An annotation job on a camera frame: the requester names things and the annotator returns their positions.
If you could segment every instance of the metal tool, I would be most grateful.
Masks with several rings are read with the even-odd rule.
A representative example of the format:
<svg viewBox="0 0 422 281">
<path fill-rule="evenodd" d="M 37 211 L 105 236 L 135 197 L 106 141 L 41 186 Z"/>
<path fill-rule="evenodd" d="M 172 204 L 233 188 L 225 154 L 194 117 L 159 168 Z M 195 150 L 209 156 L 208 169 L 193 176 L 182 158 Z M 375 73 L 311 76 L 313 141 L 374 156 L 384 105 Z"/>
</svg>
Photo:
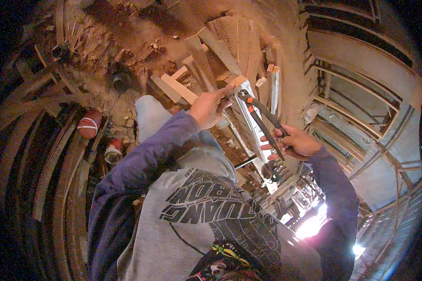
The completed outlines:
<svg viewBox="0 0 422 281">
<path fill-rule="evenodd" d="M 258 114 L 255 112 L 255 109 L 253 106 L 258 108 L 264 116 L 267 117 L 267 119 L 274 125 L 275 128 L 279 129 L 283 134 L 281 137 L 286 137 L 288 134 L 285 132 L 283 127 L 281 126 L 280 122 L 273 116 L 269 110 L 265 108 L 262 103 L 260 103 L 257 99 L 253 98 L 249 95 L 248 91 L 245 89 L 242 89 L 237 93 L 237 97 L 240 98 L 243 102 L 247 104 L 248 112 L 250 112 L 250 115 L 253 117 L 253 120 L 258 124 L 258 126 L 261 128 L 261 131 L 263 131 L 264 135 L 267 137 L 267 140 L 269 141 L 270 145 L 274 147 L 274 149 L 277 151 L 278 155 L 280 156 L 281 160 L 284 161 L 284 156 L 281 153 L 280 149 L 278 148 L 274 137 L 270 134 L 267 127 L 264 125 L 263 121 L 260 119 Z"/>
</svg>

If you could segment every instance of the red object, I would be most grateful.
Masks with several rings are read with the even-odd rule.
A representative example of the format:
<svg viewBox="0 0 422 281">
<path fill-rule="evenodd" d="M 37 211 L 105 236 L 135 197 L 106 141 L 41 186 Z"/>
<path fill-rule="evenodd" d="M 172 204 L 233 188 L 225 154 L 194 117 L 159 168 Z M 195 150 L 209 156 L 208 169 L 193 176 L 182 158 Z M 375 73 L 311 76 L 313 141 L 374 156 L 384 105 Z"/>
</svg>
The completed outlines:
<svg viewBox="0 0 422 281">
<path fill-rule="evenodd" d="M 122 141 L 121 138 L 114 138 L 108 146 L 113 145 L 118 151 L 122 152 Z"/>
<path fill-rule="evenodd" d="M 92 109 L 78 123 L 79 133 L 85 138 L 95 138 L 102 122 L 102 114 Z"/>
</svg>

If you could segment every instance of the graphic print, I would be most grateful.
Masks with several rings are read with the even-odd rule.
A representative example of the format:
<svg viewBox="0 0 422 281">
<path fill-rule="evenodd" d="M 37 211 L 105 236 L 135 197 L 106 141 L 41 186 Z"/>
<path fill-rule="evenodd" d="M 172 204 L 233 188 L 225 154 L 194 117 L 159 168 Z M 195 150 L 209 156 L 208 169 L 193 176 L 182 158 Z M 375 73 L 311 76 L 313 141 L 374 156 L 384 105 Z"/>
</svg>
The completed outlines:
<svg viewBox="0 0 422 281">
<path fill-rule="evenodd" d="M 225 177 L 189 169 L 187 181 L 167 199 L 160 218 L 186 224 L 208 223 L 217 240 L 235 241 L 262 264 L 280 266 L 277 221 Z"/>
</svg>

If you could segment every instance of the metal rod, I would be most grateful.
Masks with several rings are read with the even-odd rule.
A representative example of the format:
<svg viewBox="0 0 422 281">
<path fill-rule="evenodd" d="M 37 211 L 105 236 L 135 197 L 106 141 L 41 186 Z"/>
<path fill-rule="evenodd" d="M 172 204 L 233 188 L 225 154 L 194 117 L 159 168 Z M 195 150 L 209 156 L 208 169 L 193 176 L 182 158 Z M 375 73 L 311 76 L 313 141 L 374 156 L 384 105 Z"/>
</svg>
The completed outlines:
<svg viewBox="0 0 422 281">
<path fill-rule="evenodd" d="M 239 163 L 239 164 L 235 165 L 235 166 L 234 166 L 234 169 L 235 169 L 235 170 L 237 170 L 237 169 L 239 169 L 239 168 L 241 168 L 241 167 L 243 167 L 243 166 L 247 165 L 248 163 L 252 163 L 252 162 L 253 162 L 253 160 L 255 160 L 255 159 L 257 159 L 257 158 L 258 158 L 258 156 L 253 155 L 252 157 L 248 158 L 247 160 L 245 160 L 245 161 L 243 161 L 243 162 L 241 162 L 241 163 Z"/>
</svg>

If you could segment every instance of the hand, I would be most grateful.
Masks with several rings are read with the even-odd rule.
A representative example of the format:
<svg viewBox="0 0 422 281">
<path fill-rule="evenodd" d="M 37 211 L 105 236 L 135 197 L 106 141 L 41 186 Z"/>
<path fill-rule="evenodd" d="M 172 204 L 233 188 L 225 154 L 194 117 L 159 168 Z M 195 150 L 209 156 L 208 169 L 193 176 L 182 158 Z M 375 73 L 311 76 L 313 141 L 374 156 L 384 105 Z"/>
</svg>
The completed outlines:
<svg viewBox="0 0 422 281">
<path fill-rule="evenodd" d="M 308 157 L 313 156 L 314 153 L 322 148 L 322 144 L 308 135 L 306 132 L 292 126 L 281 125 L 289 136 L 281 139 L 281 143 L 277 143 L 279 148 L 286 148 L 282 152 L 283 155 L 292 156 L 298 160 L 307 160 Z M 273 137 L 281 137 L 282 133 L 279 129 L 274 130 Z M 266 142 L 267 138 L 261 137 L 262 142 Z M 261 146 L 262 150 L 272 149 L 270 144 Z M 269 160 L 280 158 L 278 154 L 272 154 L 268 157 Z"/>
<path fill-rule="evenodd" d="M 189 110 L 189 115 L 194 117 L 200 126 L 200 130 L 209 129 L 221 118 L 224 109 L 231 105 L 231 101 L 223 99 L 226 94 L 231 93 L 234 85 L 229 84 L 225 88 L 212 93 L 202 93 Z"/>
</svg>

